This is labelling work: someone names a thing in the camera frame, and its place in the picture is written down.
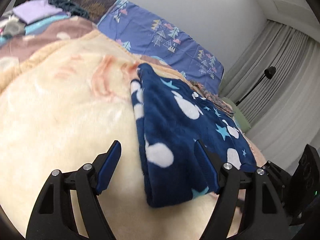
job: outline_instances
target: folded clothes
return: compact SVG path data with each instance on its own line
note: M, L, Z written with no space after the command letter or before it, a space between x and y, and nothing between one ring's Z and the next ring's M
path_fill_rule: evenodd
M218 97L218 95L214 95L209 92L204 85L195 80L190 80L190 83L193 86L196 86L200 92L205 96L206 99L210 100L219 110L224 111L231 118L235 113L222 99Z
M21 32L15 32L15 33L11 33L10 35L5 36L3 34L2 37L0 37L0 47L3 46L4 44L6 44L6 42L8 41L8 39L12 38L15 35L18 34L25 34L25 35L30 35L30 34L40 34L42 33L51 23L65 19L65 18L69 18L70 16L68 16L65 13L58 13L57 15L53 15L50 16L48 18L45 18L41 21L38 21L36 23L30 24L26 27L24 27L23 30L20 30Z
M197 161L197 140L237 169L256 166L233 120L211 101L181 80L159 77L149 64L139 65L138 76L140 81L131 82L131 97L150 206L175 205L219 190L216 171Z
M31 0L12 9L12 12L26 24L62 12L61 8L48 3L48 0Z
M86 19L90 18L90 14L81 8L79 5L68 0L48 0L49 4L52 4L64 11L70 12L72 16L80 16Z

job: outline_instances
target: pink fabric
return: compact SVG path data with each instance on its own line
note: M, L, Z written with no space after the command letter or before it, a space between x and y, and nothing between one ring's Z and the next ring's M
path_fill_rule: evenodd
M36 22L62 11L61 8L56 8L49 4L48 0L31 0L12 9L12 12L26 24Z

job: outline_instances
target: beige blanket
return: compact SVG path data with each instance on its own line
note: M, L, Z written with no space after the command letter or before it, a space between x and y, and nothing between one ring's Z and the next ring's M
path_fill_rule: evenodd
M10 83L0 96L0 204L23 235L50 172L77 170L118 140L121 159L98 198L116 238L200 238L215 196L160 209L146 203L130 102L130 80L141 62L95 30L47 45L0 74L0 84ZM152 66L161 76L186 82L174 70ZM72 202L79 233L86 236L75 193ZM236 210L229 235L237 232L240 217Z

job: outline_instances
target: blue gripper pad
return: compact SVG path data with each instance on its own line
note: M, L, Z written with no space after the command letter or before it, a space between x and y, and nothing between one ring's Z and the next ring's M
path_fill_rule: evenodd
M107 155L107 158L98 173L98 183L96 186L98 195L100 195L103 190L107 189L109 185L121 156L121 144L118 141L115 141L105 154Z
M255 167L251 164L244 163L241 165L240 170L245 172L255 172L259 167Z
M202 148L199 141L195 142L194 154L201 167L202 174L208 184L208 192L219 192L218 176L215 168L211 164L206 152Z

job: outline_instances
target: tree pattern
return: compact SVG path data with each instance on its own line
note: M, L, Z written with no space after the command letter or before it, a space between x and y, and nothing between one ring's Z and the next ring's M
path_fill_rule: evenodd
M122 47L124 47L127 51L130 51L130 49L131 49L130 41L126 41L126 42L122 43Z
M113 18L116 20L117 23L120 22L120 15L121 15L121 13L119 13L119 14L117 14L117 15L115 15L115 16L113 17Z
M164 30L162 30L162 31L158 31L158 32L157 32L157 34L158 34L158 35L160 35L162 38L164 38L164 39L165 39Z
M119 9L123 9L127 7L128 0L121 0L116 7Z
M162 24L161 20L154 20L154 24L152 25L151 29L157 31L159 26Z
M168 36L175 39L176 36L178 36L179 32L180 32L179 29L177 27L174 27L173 30L170 31L170 34L168 34Z
M201 50L199 50L199 54L198 54L198 59L201 61L201 59L202 59L202 56L204 55L204 53L203 53L203 49L201 49Z
M201 64L203 64L203 65L205 65L206 67L208 67L208 64L207 64L207 61L206 61L206 60L202 61Z
M160 46L160 42L162 42L162 36L156 35L153 37L152 43L154 43L154 46Z
M168 40L167 42L165 42L164 44L163 44L163 46L165 46L165 47L170 47L171 46L171 40Z
M175 43L172 46L170 46L168 50L174 53L176 51Z
M216 63L216 57L212 56L211 60L210 60L210 66L213 67Z

